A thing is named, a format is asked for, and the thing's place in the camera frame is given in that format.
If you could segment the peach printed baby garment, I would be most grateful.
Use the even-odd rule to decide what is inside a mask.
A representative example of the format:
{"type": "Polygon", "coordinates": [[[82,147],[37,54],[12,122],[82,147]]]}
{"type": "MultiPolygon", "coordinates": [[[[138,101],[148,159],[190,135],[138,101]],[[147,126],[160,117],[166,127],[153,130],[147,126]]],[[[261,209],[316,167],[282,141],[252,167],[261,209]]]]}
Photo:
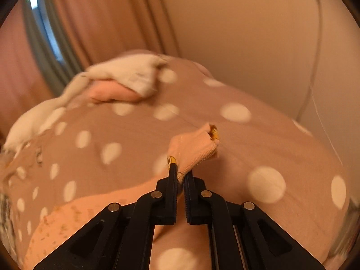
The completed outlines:
{"type": "Polygon", "coordinates": [[[168,164],[160,175],[132,188],[79,198],[56,208],[41,218],[32,235],[23,268],[33,269],[108,204],[123,201],[128,205],[142,194],[152,191],[156,182],[167,176],[171,163],[178,165],[176,180],[178,185],[182,185],[185,175],[193,167],[216,155],[218,144],[217,128],[209,123],[194,132],[176,135],[170,140],[167,151],[168,164]]]}

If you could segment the mauve polka dot bedspread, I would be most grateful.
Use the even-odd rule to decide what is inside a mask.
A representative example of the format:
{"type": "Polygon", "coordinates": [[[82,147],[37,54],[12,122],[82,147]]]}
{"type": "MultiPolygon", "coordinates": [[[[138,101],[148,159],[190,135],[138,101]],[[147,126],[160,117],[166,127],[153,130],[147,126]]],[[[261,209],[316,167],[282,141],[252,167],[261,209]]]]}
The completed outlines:
{"type": "Polygon", "coordinates": [[[26,112],[1,154],[1,241],[21,269],[107,204],[151,191],[174,157],[226,200],[257,204],[324,263],[349,203],[339,161],[293,119],[181,58],[162,62],[158,92],[120,102],[113,63],[91,66],[26,112]]]}

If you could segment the grey plaid garment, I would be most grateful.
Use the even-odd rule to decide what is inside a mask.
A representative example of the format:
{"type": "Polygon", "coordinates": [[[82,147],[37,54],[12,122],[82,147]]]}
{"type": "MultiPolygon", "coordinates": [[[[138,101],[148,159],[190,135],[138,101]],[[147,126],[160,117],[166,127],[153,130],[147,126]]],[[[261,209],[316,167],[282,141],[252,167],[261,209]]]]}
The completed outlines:
{"type": "Polygon", "coordinates": [[[1,241],[10,254],[10,256],[16,258],[16,245],[15,245],[15,234],[12,223],[12,218],[10,217],[11,208],[9,198],[1,193],[1,241]]]}

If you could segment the white goose plush toy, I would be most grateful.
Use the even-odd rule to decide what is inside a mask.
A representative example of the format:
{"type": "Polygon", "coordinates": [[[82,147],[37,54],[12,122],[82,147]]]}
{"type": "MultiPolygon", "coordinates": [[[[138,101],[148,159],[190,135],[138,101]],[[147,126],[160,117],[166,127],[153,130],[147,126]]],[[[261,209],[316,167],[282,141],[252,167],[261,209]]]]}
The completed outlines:
{"type": "Polygon", "coordinates": [[[21,115],[11,127],[3,150],[16,152],[25,142],[37,135],[42,124],[57,108],[66,105],[77,96],[89,83],[85,72],[75,75],[66,86],[61,96],[45,100],[21,115]]]}

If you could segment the folded pink garment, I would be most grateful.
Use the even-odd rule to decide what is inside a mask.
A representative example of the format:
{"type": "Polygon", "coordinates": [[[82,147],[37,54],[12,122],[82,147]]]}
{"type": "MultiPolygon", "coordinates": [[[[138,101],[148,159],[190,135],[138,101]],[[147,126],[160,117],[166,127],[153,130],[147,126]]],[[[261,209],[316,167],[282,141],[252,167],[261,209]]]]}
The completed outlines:
{"type": "Polygon", "coordinates": [[[92,102],[139,102],[143,98],[134,90],[123,86],[117,81],[94,81],[85,93],[92,102]]]}

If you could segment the blue-grey curtain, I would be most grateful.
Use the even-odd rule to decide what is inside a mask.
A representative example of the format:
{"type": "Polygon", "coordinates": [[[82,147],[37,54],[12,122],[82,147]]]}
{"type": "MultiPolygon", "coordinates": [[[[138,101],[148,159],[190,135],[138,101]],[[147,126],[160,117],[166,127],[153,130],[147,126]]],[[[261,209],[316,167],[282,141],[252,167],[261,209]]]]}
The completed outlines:
{"type": "Polygon", "coordinates": [[[60,96],[83,66],[65,33],[55,0],[24,0],[22,9],[35,62],[54,96],[60,96]]]}

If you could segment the pink curtain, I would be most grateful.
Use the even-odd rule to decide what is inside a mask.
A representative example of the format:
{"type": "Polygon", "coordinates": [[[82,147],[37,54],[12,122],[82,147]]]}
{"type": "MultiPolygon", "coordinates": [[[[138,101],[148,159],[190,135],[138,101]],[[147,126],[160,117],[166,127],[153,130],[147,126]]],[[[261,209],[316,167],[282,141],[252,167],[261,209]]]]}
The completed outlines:
{"type": "MultiPolygon", "coordinates": [[[[1,0],[1,136],[54,94],[27,39],[24,0],[1,0]]],[[[55,0],[83,70],[129,50],[180,53],[164,0],[55,0]]]]}

